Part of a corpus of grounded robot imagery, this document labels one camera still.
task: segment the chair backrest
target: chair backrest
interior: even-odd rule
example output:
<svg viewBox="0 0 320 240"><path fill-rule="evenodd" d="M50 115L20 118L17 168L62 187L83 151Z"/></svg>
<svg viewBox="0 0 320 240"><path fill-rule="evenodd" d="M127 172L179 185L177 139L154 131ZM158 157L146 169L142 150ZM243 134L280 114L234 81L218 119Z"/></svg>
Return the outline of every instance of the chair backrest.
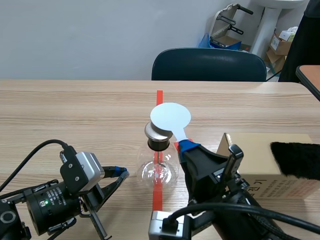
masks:
<svg viewBox="0 0 320 240"><path fill-rule="evenodd" d="M265 82L266 65L257 55L216 48L176 48L154 61L152 80Z"/></svg>

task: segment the white wall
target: white wall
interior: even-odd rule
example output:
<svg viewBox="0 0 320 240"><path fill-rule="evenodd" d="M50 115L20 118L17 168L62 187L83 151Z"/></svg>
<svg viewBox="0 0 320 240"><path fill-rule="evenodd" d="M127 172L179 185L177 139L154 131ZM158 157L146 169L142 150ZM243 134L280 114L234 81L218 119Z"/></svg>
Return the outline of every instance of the white wall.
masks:
<svg viewBox="0 0 320 240"><path fill-rule="evenodd" d="M308 3L309 3L309 0L306 0L298 8L283 9L280 13L278 22L276 24L277 32L281 32L283 30L287 30L288 28L295 27L295 26L298 27Z"/></svg>
<svg viewBox="0 0 320 240"><path fill-rule="evenodd" d="M237 16L251 44L250 0L0 0L0 79L149 80L160 52L196 47L234 2L254 10Z"/></svg>

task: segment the wire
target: wire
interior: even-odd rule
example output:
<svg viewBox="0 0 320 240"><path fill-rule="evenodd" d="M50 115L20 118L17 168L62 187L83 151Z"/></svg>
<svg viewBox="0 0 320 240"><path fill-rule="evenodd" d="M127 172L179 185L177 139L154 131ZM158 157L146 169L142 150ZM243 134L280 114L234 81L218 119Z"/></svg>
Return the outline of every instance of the wire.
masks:
<svg viewBox="0 0 320 240"><path fill-rule="evenodd" d="M262 207L252 206L252 205L244 205L244 204L232 204L232 203L201 203L197 205L187 206L178 211L175 211L168 218L171 222L176 220L177 218L191 214L196 212L203 211L214 211L214 212L224 212L224 211L235 211L246 214L255 214L258 216L264 216L266 218L278 220L280 222L290 224L310 232L316 233L320 235L320 226L317 226L313 223L288 216L276 211L271 211Z"/></svg>
<svg viewBox="0 0 320 240"><path fill-rule="evenodd" d="M44 185L57 184L57 183L59 183L58 180L54 179L54 180L51 180L51 181L48 181L46 183L42 183L42 184L39 184L39 185L36 185L36 186L25 187L25 188L22 188L22 189L19 189L19 190L12 191L12 192L9 192L9 193L1 195L0 196L0 200L1 199L7 199L7 198L13 197L13 196L18 195L18 194L22 194L24 191L26 191L28 189L34 190L34 189L39 188L39 187L44 186Z"/></svg>
<svg viewBox="0 0 320 240"><path fill-rule="evenodd" d="M51 139L44 141L43 143L39 144L32 152L29 153L28 156L20 163L20 165L13 171L13 173L4 181L4 183L0 186L0 192L10 183L10 181L19 173L19 171L26 165L26 163L35 155L40 149L49 145L49 144L59 144L64 149L68 146L65 142L57 139Z"/></svg>
<svg viewBox="0 0 320 240"><path fill-rule="evenodd" d="M276 228L275 226L268 224L267 222L265 222L261 216L257 216L252 214L251 215L264 229L268 230L270 233L272 233L273 235L279 237L282 240L300 240L299 238L296 238L294 236L290 236L286 233L284 233L283 231L281 231L280 229Z"/></svg>
<svg viewBox="0 0 320 240"><path fill-rule="evenodd" d="M67 225L66 227L64 227L63 229L55 232L51 237L49 237L47 240L54 240L56 237L58 237L59 235L61 235L65 230L71 228L72 226L74 226L77 223L77 219L74 218L73 221Z"/></svg>
<svg viewBox="0 0 320 240"><path fill-rule="evenodd" d="M277 73L273 74L271 77L269 77L267 80L265 80L266 82L268 82L270 79L272 79L273 77L275 77L276 75L278 75L279 73L281 73L281 70L278 71Z"/></svg>

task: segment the wooden table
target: wooden table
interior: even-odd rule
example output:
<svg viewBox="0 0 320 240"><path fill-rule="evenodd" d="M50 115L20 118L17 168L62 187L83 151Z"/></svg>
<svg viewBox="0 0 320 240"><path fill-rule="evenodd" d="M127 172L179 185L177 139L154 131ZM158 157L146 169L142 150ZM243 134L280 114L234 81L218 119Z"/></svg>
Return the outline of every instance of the wooden table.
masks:
<svg viewBox="0 0 320 240"><path fill-rule="evenodd" d="M192 114L187 136L215 151L224 132L306 133L320 144L320 104L302 85L282 82L175 82L97 80L0 81L0 182L2 183L39 143L60 139L78 151L92 151L103 166L125 166L130 177L98 213L114 240L148 239L152 193L136 182L136 156L146 144L144 127L156 105L156 91L164 90L165 102L185 105ZM61 148L49 145L22 169L4 192L61 179ZM102 180L101 184L111 182ZM187 205L188 194L181 174L164 211ZM320 191L306 200L261 200L275 211L320 225ZM32 239L35 234L27 208L19 206ZM286 224L297 238L319 236ZM98 239L89 219L58 239ZM195 240L219 240L213 227Z"/></svg>
<svg viewBox="0 0 320 240"><path fill-rule="evenodd" d="M320 101L320 65L298 66L295 74L303 85Z"/></svg>

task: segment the black handle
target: black handle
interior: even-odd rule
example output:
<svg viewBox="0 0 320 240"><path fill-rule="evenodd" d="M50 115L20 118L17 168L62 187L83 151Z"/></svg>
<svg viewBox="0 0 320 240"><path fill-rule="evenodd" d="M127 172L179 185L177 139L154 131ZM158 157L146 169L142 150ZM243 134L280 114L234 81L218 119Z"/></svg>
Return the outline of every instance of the black handle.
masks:
<svg viewBox="0 0 320 240"><path fill-rule="evenodd" d="M217 40L214 40L212 37L210 37L210 43L217 44L217 45L219 45L219 46L222 47L222 48L225 48L225 47L226 47L225 44L223 44L223 43L221 43L221 42L219 42L219 41L217 41Z"/></svg>
<svg viewBox="0 0 320 240"><path fill-rule="evenodd" d="M249 10L248 8L245 8L245 7L241 6L240 4L238 4L236 7L237 7L237 9L240 9L240 10L246 12L247 14L250 14L250 15L254 14L253 11Z"/></svg>
<svg viewBox="0 0 320 240"><path fill-rule="evenodd" d="M235 26L232 26L232 25L229 26L228 30L234 31L234 32L236 32L237 34L240 34L240 35L244 34L244 31L242 31L239 28L236 28Z"/></svg>
<svg viewBox="0 0 320 240"><path fill-rule="evenodd" d="M230 18L228 18L228 17L226 17L226 16L223 16L223 15L221 15L220 13L219 13L219 15L216 17L216 19L217 20L221 20L221 21L224 21L225 23L227 23L227 24L230 24L230 25L236 25L236 21L235 20L233 20L233 19L230 19Z"/></svg>

